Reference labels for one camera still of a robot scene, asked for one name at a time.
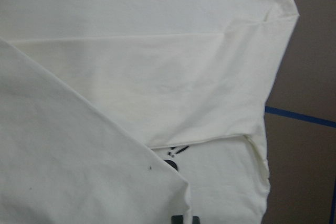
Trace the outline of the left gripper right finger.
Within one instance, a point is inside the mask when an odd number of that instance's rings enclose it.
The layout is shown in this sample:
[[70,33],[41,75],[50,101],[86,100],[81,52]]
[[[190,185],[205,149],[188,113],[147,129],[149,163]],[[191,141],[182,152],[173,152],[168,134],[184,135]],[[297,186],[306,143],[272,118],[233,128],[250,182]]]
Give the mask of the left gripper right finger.
[[192,224],[200,224],[200,218],[199,218],[199,216],[193,216]]

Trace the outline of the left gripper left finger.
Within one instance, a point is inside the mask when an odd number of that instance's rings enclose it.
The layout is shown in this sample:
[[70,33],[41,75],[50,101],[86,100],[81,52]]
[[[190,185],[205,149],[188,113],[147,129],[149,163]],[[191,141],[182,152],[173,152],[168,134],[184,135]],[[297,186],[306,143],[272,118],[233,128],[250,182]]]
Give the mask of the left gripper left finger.
[[171,224],[186,224],[183,215],[175,215],[171,217]]

